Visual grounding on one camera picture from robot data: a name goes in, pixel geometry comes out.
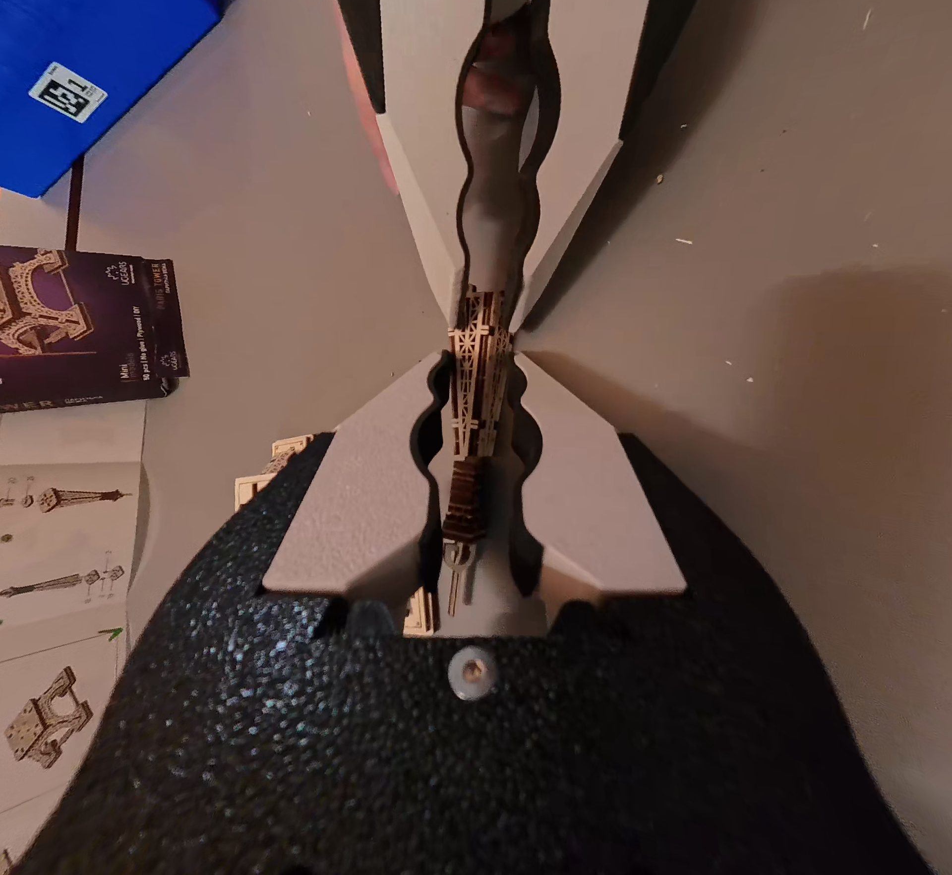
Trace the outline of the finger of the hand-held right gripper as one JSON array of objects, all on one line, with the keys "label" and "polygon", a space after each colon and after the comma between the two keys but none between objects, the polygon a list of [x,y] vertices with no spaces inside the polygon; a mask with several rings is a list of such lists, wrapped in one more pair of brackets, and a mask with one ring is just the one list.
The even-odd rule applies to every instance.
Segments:
[{"label": "finger of the hand-held right gripper", "polygon": [[380,0],[385,111],[377,125],[427,281],[446,318],[465,297],[462,202],[472,176],[461,92],[489,0]]},{"label": "finger of the hand-held right gripper", "polygon": [[513,264],[513,329],[530,315],[622,146],[649,0],[533,0],[540,82],[520,171],[527,202]]}]

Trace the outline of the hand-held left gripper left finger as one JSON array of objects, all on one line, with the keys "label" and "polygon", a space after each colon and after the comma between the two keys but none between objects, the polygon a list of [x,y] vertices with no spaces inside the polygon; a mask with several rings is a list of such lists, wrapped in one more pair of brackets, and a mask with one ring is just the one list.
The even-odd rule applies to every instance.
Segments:
[{"label": "hand-held left gripper left finger", "polygon": [[263,578],[266,590],[411,596],[439,539],[429,463],[443,444],[451,356],[430,354],[334,430]]}]

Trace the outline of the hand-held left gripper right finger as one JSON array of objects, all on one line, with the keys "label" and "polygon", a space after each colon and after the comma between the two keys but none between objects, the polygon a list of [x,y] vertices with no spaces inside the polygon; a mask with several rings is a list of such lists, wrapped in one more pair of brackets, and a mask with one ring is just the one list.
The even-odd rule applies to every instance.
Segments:
[{"label": "hand-held left gripper right finger", "polygon": [[509,521],[519,591],[565,606],[680,596],[686,582],[616,429],[523,353],[509,370],[520,463]]}]

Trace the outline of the wooden tower spire assembly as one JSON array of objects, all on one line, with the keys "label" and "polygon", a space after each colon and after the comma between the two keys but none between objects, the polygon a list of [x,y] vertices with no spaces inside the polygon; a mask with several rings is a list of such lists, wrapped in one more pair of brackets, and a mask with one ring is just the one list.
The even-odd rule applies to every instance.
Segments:
[{"label": "wooden tower spire assembly", "polygon": [[443,522],[443,559],[449,571],[446,610],[451,617],[487,529],[484,477],[495,451],[512,353],[503,307],[503,292],[470,286],[462,319],[448,333],[454,361],[450,393],[454,460]]}]

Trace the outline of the grey desk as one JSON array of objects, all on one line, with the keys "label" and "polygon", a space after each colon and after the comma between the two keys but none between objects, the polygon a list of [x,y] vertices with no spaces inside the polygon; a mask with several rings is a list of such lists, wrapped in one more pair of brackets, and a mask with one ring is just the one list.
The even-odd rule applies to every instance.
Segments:
[{"label": "grey desk", "polygon": [[[227,0],[89,153],[79,245],[173,259],[191,377],[146,413],[131,639],[272,440],[446,322],[332,0]],[[521,349],[779,584],[950,873],[950,0],[697,0]]]}]

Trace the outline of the wooden tower base model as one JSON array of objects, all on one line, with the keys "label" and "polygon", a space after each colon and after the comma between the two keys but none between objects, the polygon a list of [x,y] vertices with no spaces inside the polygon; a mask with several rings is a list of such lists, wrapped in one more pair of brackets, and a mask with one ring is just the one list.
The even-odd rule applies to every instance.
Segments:
[{"label": "wooden tower base model", "polygon": [[235,479],[234,511],[239,511],[251,501],[259,491],[273,480],[293,457],[306,449],[315,438],[316,436],[311,433],[275,441],[271,445],[271,456],[263,471],[255,475]]}]

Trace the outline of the wooden part sheet long slots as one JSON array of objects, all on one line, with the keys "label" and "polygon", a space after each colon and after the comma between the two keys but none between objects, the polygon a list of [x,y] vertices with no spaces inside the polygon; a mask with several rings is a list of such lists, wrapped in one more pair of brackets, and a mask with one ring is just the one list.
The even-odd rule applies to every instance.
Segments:
[{"label": "wooden part sheet long slots", "polygon": [[410,597],[402,634],[405,638],[428,639],[440,629],[438,595],[420,586]]}]

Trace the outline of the blue bin with tag sticker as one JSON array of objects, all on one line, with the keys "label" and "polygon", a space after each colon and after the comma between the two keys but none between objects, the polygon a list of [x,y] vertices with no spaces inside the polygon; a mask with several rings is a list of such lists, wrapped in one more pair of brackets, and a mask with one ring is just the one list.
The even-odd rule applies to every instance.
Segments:
[{"label": "blue bin with tag sticker", "polygon": [[41,197],[221,15],[221,0],[1,0],[2,189]]}]

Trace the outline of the assembly diagram instruction sheet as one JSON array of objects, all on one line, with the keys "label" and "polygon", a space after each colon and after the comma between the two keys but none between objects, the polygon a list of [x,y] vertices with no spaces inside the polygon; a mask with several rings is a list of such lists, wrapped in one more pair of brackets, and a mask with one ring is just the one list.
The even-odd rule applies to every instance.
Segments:
[{"label": "assembly diagram instruction sheet", "polygon": [[2,873],[63,797],[125,667],[145,422],[143,401],[2,415]]}]

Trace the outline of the dark purple model kit box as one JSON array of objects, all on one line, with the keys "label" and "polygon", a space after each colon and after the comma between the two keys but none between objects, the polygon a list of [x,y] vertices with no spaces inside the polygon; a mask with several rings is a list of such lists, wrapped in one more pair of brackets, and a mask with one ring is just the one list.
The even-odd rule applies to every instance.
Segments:
[{"label": "dark purple model kit box", "polygon": [[1,248],[1,411],[163,398],[189,377],[173,261]]}]

